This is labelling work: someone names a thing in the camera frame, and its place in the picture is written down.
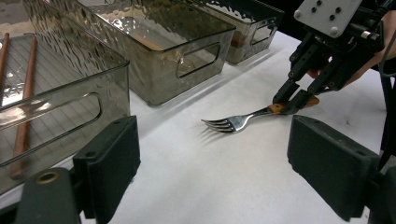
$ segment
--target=plastic storage bin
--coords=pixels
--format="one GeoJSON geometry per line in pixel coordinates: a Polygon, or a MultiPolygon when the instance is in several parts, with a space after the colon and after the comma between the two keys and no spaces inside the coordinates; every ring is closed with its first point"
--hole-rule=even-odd
{"type": "Polygon", "coordinates": [[[130,115],[126,58],[45,0],[14,1],[3,9],[0,43],[5,33],[10,39],[1,89],[0,194],[73,155],[107,124],[130,115]],[[34,95],[21,99],[33,33],[34,95]],[[15,142],[21,141],[16,131],[26,122],[28,150],[15,157],[15,142]],[[11,172],[15,169],[18,175],[11,172]]]}
{"type": "Polygon", "coordinates": [[[235,25],[227,62],[237,64],[268,49],[284,12],[255,0],[192,0],[202,11],[235,25]]]}
{"type": "Polygon", "coordinates": [[[218,74],[235,29],[178,0],[50,3],[130,59],[129,86],[149,105],[218,74]]]}

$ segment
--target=wooden stick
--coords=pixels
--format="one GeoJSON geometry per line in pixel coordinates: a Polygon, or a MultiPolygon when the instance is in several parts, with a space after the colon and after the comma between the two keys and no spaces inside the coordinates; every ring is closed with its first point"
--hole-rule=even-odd
{"type": "MultiPolygon", "coordinates": [[[[319,103],[319,98],[316,96],[313,96],[308,103],[304,106],[304,108],[317,105],[319,103]]],[[[268,109],[273,113],[273,114],[280,114],[282,110],[286,107],[288,103],[279,103],[279,104],[273,104],[273,105],[268,105],[268,109]]]]}
{"type": "MultiPolygon", "coordinates": [[[[30,48],[29,64],[27,67],[26,79],[23,87],[23,99],[33,95],[34,75],[35,75],[35,53],[36,53],[36,37],[33,36],[30,48]]],[[[30,122],[26,121],[18,125],[17,136],[15,137],[14,157],[21,155],[28,149],[30,122]]],[[[23,177],[23,162],[15,161],[10,167],[10,176],[12,179],[23,177]]]]}
{"type": "Polygon", "coordinates": [[[7,51],[8,51],[9,33],[4,35],[3,46],[0,52],[0,106],[3,104],[3,79],[6,71],[7,51]]]}

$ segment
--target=copper rod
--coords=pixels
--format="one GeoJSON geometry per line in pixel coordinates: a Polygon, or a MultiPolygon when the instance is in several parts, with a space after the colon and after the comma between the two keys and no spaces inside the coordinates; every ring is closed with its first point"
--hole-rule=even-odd
{"type": "Polygon", "coordinates": [[[9,33],[4,35],[3,46],[0,52],[0,106],[3,104],[3,79],[6,72],[6,61],[8,51],[9,33]]]}
{"type": "MultiPolygon", "coordinates": [[[[29,64],[27,67],[26,79],[23,87],[22,98],[27,98],[33,95],[34,75],[35,75],[35,53],[36,53],[36,37],[33,35],[32,45],[30,47],[29,64]]],[[[21,155],[28,149],[30,122],[26,121],[18,125],[17,135],[15,137],[14,157],[21,155]]],[[[14,161],[10,167],[10,176],[12,179],[19,179],[23,177],[23,162],[21,160],[14,161]]]]}

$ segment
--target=white tabletop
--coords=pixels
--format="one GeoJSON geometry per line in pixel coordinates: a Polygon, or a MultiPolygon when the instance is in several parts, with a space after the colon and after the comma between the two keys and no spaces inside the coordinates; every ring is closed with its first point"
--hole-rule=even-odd
{"type": "MultiPolygon", "coordinates": [[[[277,33],[264,53],[225,64],[221,74],[160,107],[131,92],[142,163],[111,223],[345,223],[288,163],[292,116],[254,119],[237,134],[215,133],[201,122],[271,104],[298,44],[277,33]]],[[[377,72],[319,99],[298,114],[379,151],[386,111],[377,72]]],[[[367,223],[367,216],[366,209],[351,223],[367,223]]]]}

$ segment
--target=fork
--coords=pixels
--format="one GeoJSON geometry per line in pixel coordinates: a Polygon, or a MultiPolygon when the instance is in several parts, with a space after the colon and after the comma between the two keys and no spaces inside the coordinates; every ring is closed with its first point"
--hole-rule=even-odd
{"type": "MultiPolygon", "coordinates": [[[[311,100],[309,100],[304,108],[312,105],[317,105],[318,103],[319,99],[314,96],[311,100]]],[[[217,120],[201,119],[201,121],[203,121],[206,126],[213,131],[221,133],[239,133],[247,127],[248,121],[250,119],[260,116],[280,114],[280,112],[285,108],[286,104],[287,103],[268,105],[263,109],[246,115],[232,116],[226,119],[217,120]]]]}

